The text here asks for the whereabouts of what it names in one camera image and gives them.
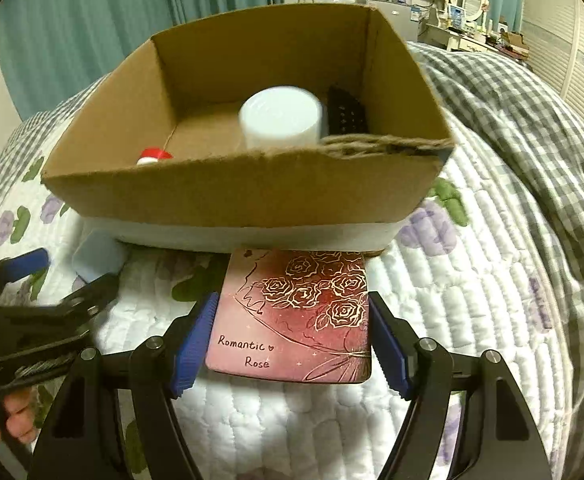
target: white quilted blanket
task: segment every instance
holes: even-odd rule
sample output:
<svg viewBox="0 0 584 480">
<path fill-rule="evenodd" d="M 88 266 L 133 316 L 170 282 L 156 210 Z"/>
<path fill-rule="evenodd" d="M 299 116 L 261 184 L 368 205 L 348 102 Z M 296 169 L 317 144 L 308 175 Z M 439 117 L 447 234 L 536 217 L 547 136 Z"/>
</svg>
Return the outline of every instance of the white quilted blanket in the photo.
<svg viewBox="0 0 584 480">
<path fill-rule="evenodd" d="M 492 178 L 481 153 L 449 115 L 459 146 L 435 196 L 406 219 L 388 249 L 367 265 L 396 316 L 449 351 L 478 355 L 498 349 L 518 380 L 552 464 L 562 473 L 571 419 L 571 371 L 552 289 L 529 233 Z M 57 127 L 34 159 L 50 152 Z M 4 301 L 49 304 L 78 286 L 70 269 L 83 223 L 40 184 L 36 164 L 0 208 L 0 258 L 39 246 L 52 266 L 46 276 L 17 283 Z M 192 303 L 172 287 L 207 267 L 208 254 L 135 248 L 122 272 L 120 300 L 99 330 L 102 352 L 132 349 L 161 334 Z M 130 399 L 123 397 L 130 407 Z M 352 480 L 375 478 L 393 446 L 407 403 L 388 389 L 376 357 L 370 380 L 331 386 L 256 381 L 202 370 L 175 403 L 203 478 L 227 480 Z M 128 449 L 132 416 L 124 410 Z M 433 479 L 446 478 L 459 422 L 454 398 Z M 142 457 L 132 469 L 148 478 Z"/>
</svg>

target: card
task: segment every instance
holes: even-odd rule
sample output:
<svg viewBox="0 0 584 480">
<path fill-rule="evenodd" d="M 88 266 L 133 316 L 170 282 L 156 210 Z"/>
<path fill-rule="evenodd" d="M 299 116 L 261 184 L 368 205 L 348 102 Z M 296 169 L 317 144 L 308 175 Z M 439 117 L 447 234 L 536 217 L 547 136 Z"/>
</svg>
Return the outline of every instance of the card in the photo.
<svg viewBox="0 0 584 480">
<path fill-rule="evenodd" d="M 361 383 L 371 373 L 368 315 L 359 253 L 236 251 L 205 364 L 277 381 Z"/>
</svg>

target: red and white cap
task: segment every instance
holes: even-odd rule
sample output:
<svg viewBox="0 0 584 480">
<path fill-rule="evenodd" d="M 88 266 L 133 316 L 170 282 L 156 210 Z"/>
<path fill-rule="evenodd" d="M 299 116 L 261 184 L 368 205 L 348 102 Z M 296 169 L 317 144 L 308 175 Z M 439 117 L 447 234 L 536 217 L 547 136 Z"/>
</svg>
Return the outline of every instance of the red and white cap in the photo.
<svg viewBox="0 0 584 480">
<path fill-rule="evenodd" d="M 160 148 L 146 148 L 141 152 L 141 156 L 136 161 L 136 165 L 148 164 L 156 162 L 162 158 L 173 158 L 170 153 L 163 151 Z"/>
</svg>

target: gray plaid fabric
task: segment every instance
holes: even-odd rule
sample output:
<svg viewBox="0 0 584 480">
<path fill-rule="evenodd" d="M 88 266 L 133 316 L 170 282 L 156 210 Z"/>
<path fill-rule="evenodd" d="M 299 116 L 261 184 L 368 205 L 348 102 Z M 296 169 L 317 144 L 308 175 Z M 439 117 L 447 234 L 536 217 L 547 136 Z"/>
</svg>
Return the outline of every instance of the gray plaid fabric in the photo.
<svg viewBox="0 0 584 480">
<path fill-rule="evenodd" d="M 546 267 L 574 366 L 564 478 L 584 470 L 584 122 L 531 72 L 494 54 L 412 54 L 441 105 L 500 157 Z"/>
<path fill-rule="evenodd" d="M 59 122 L 71 117 L 101 80 L 70 97 L 51 112 L 39 112 L 12 133 L 0 156 L 0 207 L 14 183 L 23 176 L 41 144 Z"/>
</svg>

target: hand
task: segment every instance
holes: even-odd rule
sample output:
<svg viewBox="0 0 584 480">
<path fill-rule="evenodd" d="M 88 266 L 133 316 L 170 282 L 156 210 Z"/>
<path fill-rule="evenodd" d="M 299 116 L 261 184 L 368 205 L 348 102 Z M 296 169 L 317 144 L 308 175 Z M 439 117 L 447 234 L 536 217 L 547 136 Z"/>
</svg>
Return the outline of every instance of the hand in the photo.
<svg viewBox="0 0 584 480">
<path fill-rule="evenodd" d="M 18 438 L 24 444 L 31 443 L 37 436 L 37 430 L 34 428 L 34 412 L 30 406 L 31 398 L 32 388 L 25 388 L 12 392 L 3 399 L 3 406 L 9 414 L 5 427 L 14 438 Z"/>
</svg>

